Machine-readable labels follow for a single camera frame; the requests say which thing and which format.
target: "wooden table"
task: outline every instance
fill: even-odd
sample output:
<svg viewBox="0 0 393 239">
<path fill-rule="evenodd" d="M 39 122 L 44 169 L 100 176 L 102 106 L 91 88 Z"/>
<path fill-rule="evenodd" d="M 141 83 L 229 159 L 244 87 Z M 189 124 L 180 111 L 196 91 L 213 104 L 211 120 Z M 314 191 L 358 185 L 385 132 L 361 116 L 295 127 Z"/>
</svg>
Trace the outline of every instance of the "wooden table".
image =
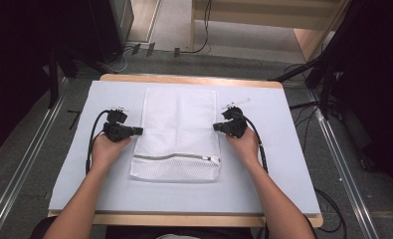
<svg viewBox="0 0 393 239">
<path fill-rule="evenodd" d="M 243 81 L 217 78 L 170 77 L 153 75 L 103 75 L 101 81 L 139 82 L 164 84 L 197 84 L 212 86 L 235 86 L 255 88 L 277 88 L 283 86 L 276 82 Z M 49 216 L 60 211 L 50 210 Z M 306 215 L 313 227 L 323 223 L 322 215 Z M 201 213 L 101 213 L 96 212 L 94 224 L 104 225 L 148 225 L 148 226 L 218 226 L 218 227 L 264 227 L 265 218 L 258 214 L 201 214 Z"/>
<path fill-rule="evenodd" d="M 204 20 L 206 3 L 207 0 L 193 0 L 192 35 L 194 20 Z M 309 61 L 342 21 L 348 3 L 349 0 L 214 0 L 210 21 L 293 28 L 304 58 Z"/>
</svg>

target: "zipper pull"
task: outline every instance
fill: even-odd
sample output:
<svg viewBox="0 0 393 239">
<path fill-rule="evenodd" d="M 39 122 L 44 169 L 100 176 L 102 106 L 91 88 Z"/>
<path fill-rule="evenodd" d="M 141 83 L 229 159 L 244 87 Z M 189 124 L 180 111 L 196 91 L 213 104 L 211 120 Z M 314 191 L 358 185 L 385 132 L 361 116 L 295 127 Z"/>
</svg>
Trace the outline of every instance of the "zipper pull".
<svg viewBox="0 0 393 239">
<path fill-rule="evenodd" d="M 202 156 L 202 159 L 203 160 L 210 160 L 213 163 L 217 164 L 218 166 L 221 165 L 221 159 L 219 157 L 217 157 L 217 156 L 210 156 L 210 157 Z"/>
</svg>

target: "gray floor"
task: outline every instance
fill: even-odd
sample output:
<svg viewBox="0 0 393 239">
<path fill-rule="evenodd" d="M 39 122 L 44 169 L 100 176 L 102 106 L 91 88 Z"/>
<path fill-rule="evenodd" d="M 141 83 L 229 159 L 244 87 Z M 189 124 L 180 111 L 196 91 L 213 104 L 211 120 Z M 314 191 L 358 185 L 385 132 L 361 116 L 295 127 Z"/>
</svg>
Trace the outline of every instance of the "gray floor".
<svg viewBox="0 0 393 239">
<path fill-rule="evenodd" d="M 174 59 L 172 53 L 161 52 L 155 52 L 152 57 L 146 58 L 144 51 L 135 56 L 126 55 L 126 58 L 128 67 L 122 72 L 123 74 L 210 76 L 251 80 L 264 80 L 279 76 L 289 65 L 288 63 L 205 55 L 183 55 Z M 119 67 L 121 64 L 122 59 L 118 59 L 112 63 L 112 66 Z M 94 70 L 81 65 L 80 74 L 76 79 L 71 80 L 66 100 L 1 229 L 0 238 L 28 238 L 34 226 L 46 217 L 51 191 L 75 133 L 75 128 L 69 129 L 75 114 L 68 113 L 68 110 L 82 110 L 89 86 L 98 77 L 99 75 Z M 293 82 L 293 84 L 285 84 L 289 105 L 308 102 L 307 90 L 295 87 L 300 80 Z M 16 170 L 40 120 L 44 117 L 48 101 L 48 95 L 43 96 L 0 148 L 0 195 Z M 311 110 L 306 110 L 303 116 L 307 117 L 310 113 Z M 386 174 L 363 171 L 343 124 L 334 118 L 330 118 L 330 122 L 373 216 L 379 235 L 381 238 L 393 238 L 393 180 Z M 306 121 L 297 128 L 300 143 L 303 143 L 305 126 Z M 363 235 L 351 203 L 339 180 L 340 176 L 316 119 L 312 119 L 309 125 L 305 159 L 313 185 L 329 194 L 344 215 L 347 238 L 362 238 Z M 335 227 L 338 223 L 336 214 L 324 200 L 319 197 L 318 200 L 325 220 L 323 227 L 328 229 Z M 96 226 L 93 238 L 101 238 L 103 231 L 103 226 Z M 325 234 L 321 231 L 317 233 L 319 238 L 342 238 L 341 230 L 332 234 Z"/>
</svg>

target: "white cloth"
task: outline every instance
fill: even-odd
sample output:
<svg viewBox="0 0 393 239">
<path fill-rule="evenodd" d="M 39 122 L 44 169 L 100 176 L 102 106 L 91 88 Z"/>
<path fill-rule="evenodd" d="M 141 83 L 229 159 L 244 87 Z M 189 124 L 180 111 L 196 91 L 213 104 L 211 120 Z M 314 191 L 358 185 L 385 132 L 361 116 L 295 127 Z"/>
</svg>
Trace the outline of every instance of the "white cloth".
<svg viewBox="0 0 393 239">
<path fill-rule="evenodd" d="M 221 167 L 215 120 L 214 91 L 147 89 L 143 135 L 137 140 L 130 174 L 153 181 L 214 180 Z"/>
</svg>

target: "black cable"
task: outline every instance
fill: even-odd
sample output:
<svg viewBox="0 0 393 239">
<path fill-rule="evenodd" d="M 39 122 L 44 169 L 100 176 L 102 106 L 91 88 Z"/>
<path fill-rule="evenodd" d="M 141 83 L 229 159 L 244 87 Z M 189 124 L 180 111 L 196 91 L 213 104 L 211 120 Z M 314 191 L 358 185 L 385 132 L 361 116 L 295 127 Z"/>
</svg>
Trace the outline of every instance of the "black cable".
<svg viewBox="0 0 393 239">
<path fill-rule="evenodd" d="M 301 109 L 301 111 L 298 113 L 297 118 L 295 119 L 295 124 L 298 122 L 298 120 L 301 117 L 302 112 L 304 112 L 306 109 L 308 109 L 309 107 L 304 107 L 303 109 Z"/>
<path fill-rule="evenodd" d="M 327 232 L 327 233 L 333 233 L 333 232 L 338 231 L 341 228 L 341 226 L 342 226 L 343 233 L 344 233 L 344 237 L 343 238 L 344 239 L 347 238 L 347 226 L 345 224 L 345 220 L 344 220 L 344 218 L 342 216 L 342 213 L 339 210 L 339 208 L 336 205 L 336 203 L 332 200 L 332 198 L 329 195 L 327 195 L 323 191 L 321 191 L 321 190 L 319 190 L 317 188 L 314 188 L 314 191 L 317 192 L 323 199 L 325 199 L 329 203 L 329 205 L 335 210 L 336 214 L 339 217 L 339 225 L 336 228 L 331 229 L 331 230 L 327 230 L 327 229 L 323 229 L 323 228 L 319 227 L 319 230 L 321 230 L 323 232 Z"/>
<path fill-rule="evenodd" d="M 205 8 L 204 21 L 205 21 L 205 33 L 206 33 L 206 35 L 205 35 L 205 43 L 203 44 L 203 46 L 199 50 L 197 50 L 197 51 L 180 52 L 180 54 L 181 53 L 184 53 L 184 54 L 195 54 L 195 53 L 198 53 L 198 52 L 202 51 L 205 48 L 206 44 L 208 43 L 208 36 L 209 36 L 209 34 L 208 34 L 208 25 L 209 25 L 209 18 L 211 16 L 211 8 L 212 8 L 212 0 L 209 0 L 208 4 L 206 4 L 206 8 Z"/>
<path fill-rule="evenodd" d="M 255 132 L 256 138 L 258 139 L 258 144 L 259 144 L 259 152 L 261 153 L 261 159 L 262 159 L 262 165 L 263 168 L 266 172 L 268 172 L 268 166 L 267 166 L 267 158 L 265 157 L 265 151 L 264 151 L 264 146 L 262 145 L 261 137 L 258 134 L 258 131 L 255 128 L 255 125 L 245 116 L 239 113 L 233 113 L 234 115 L 237 115 L 239 117 L 242 117 L 243 120 L 247 121 L 249 125 L 252 127 L 253 131 Z"/>
<path fill-rule="evenodd" d="M 309 103 L 303 103 L 295 106 L 290 106 L 290 111 L 303 107 L 310 107 L 310 106 L 320 106 L 320 102 L 309 102 Z"/>
<path fill-rule="evenodd" d="M 88 174 L 88 172 L 89 172 L 90 169 L 91 169 L 91 153 L 92 153 L 92 148 L 93 148 L 93 146 L 94 146 L 94 142 L 95 142 L 95 139 L 96 139 L 96 137 L 94 138 L 95 128 L 97 127 L 99 118 L 100 118 L 103 114 L 105 114 L 105 113 L 109 113 L 109 111 L 103 111 L 103 112 L 99 113 L 99 115 L 97 116 L 97 119 L 96 119 L 95 122 L 94 122 L 94 126 L 93 126 L 93 128 L 92 128 L 91 138 L 90 138 L 90 145 L 89 145 L 89 147 L 88 147 L 88 158 L 87 158 L 87 164 L 86 164 L 86 174 Z"/>
<path fill-rule="evenodd" d="M 310 124 L 311 117 L 313 117 L 313 114 L 317 111 L 317 109 L 318 109 L 318 108 L 315 108 L 315 109 L 313 110 L 313 112 L 310 114 L 310 116 L 308 117 L 308 120 L 307 120 L 307 124 L 306 124 L 306 126 L 305 126 L 304 141 L 303 141 L 303 144 L 302 144 L 302 152 L 303 152 L 303 153 L 304 153 L 304 151 L 305 151 L 305 143 L 307 142 L 308 125 Z"/>
</svg>

